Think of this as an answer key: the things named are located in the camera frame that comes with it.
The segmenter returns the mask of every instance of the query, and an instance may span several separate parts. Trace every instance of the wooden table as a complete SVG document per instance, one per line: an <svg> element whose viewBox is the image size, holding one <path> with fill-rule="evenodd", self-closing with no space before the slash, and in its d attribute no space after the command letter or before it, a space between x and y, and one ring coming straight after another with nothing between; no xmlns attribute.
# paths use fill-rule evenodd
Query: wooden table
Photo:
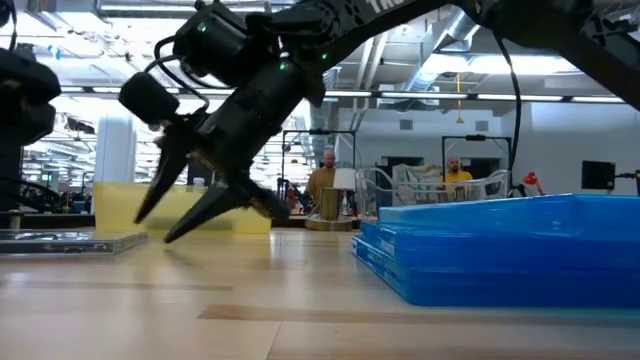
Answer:
<svg viewBox="0 0 640 360"><path fill-rule="evenodd" d="M637 312L412 307L351 256L350 235L2 260L0 359L640 359Z"/></svg>

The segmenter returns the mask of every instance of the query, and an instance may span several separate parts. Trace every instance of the person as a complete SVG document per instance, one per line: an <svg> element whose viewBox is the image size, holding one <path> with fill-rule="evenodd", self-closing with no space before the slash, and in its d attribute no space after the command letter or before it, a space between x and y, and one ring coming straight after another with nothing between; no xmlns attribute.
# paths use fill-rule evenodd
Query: person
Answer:
<svg viewBox="0 0 640 360"><path fill-rule="evenodd" d="M457 183L461 181L473 180L473 176L467 171L463 171L460 164L460 158L457 156L451 156L447 159L447 171L444 178L440 176L440 182L444 183ZM446 186L446 195L440 201L462 201L468 200L471 188L469 186Z"/></svg>
<svg viewBox="0 0 640 360"><path fill-rule="evenodd" d="M333 178L336 174L334 165L336 163L336 154L332 150L325 150L323 154L324 166L315 170L309 176L309 182L305 189L305 193L311 195L313 203L317 207L322 200L322 189L333 186Z"/></svg>

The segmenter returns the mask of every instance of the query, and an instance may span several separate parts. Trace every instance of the white lamp shade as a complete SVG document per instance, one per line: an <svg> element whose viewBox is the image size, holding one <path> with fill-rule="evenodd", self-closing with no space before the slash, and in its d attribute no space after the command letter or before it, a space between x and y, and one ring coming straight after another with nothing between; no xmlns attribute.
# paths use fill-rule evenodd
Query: white lamp shade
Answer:
<svg viewBox="0 0 640 360"><path fill-rule="evenodd" d="M356 189L356 170L355 169L336 169L333 178L333 187L342 190Z"/></svg>

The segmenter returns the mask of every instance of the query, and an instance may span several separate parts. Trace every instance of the computer monitor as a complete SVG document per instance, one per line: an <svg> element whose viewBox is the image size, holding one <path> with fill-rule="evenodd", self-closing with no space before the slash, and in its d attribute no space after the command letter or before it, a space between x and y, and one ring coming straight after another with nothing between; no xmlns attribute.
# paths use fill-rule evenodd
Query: computer monitor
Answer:
<svg viewBox="0 0 640 360"><path fill-rule="evenodd" d="M616 164L605 161L582 162L582 188L585 190L613 190L616 183Z"/></svg>

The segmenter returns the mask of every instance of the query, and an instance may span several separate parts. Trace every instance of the black robotic arm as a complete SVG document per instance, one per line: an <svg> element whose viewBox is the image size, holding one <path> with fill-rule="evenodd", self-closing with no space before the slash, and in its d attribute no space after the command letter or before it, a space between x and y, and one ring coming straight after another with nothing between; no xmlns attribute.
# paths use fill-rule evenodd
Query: black robotic arm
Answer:
<svg viewBox="0 0 640 360"><path fill-rule="evenodd" d="M159 142L162 160L137 221L168 191L188 156L203 160L227 186L210 187L165 241L239 207L288 217L287 206L249 178L252 159L300 100L321 104L324 71L368 38L447 4L459 6L499 38L557 51L640 109L640 45L597 15L590 0L303 0L244 21L219 2L197 2L198 12L159 43L173 41L174 55L152 65L163 68L164 61L179 59L187 76L212 75L236 89L213 114L203 108L178 115L178 100L148 72L122 87L119 100L131 112L148 124L168 124Z"/></svg>

